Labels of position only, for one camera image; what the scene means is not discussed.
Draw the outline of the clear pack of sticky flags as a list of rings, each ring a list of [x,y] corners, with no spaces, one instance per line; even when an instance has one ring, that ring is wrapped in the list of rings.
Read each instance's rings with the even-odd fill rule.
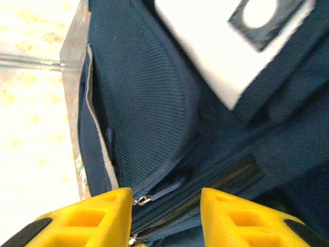
[[[80,179],[83,188],[85,188],[88,186],[88,182],[87,182],[85,167],[84,167],[84,163],[82,161],[81,155],[79,155],[76,158],[75,165],[76,165],[76,170],[78,173],[78,178]]]

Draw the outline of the aluminium left corner post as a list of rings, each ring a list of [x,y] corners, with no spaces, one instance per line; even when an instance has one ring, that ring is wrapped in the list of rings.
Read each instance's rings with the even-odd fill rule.
[[[58,60],[48,60],[36,57],[0,53],[0,68],[18,68],[63,72],[65,70],[75,70],[76,66],[74,64]]]

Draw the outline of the navy blue backpack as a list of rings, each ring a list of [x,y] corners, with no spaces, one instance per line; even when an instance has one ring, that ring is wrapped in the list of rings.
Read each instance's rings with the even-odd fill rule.
[[[89,191],[129,187],[129,245],[205,247],[213,188],[329,241],[329,0],[88,0]]]

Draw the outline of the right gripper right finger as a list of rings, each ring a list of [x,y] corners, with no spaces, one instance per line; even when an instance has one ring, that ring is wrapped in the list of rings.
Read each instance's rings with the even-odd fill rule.
[[[329,247],[300,219],[213,188],[202,189],[200,216],[205,247]]]

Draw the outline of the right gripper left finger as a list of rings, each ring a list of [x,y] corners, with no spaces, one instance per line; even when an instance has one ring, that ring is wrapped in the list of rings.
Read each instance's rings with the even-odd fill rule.
[[[44,214],[0,247],[129,247],[133,197],[119,188]]]

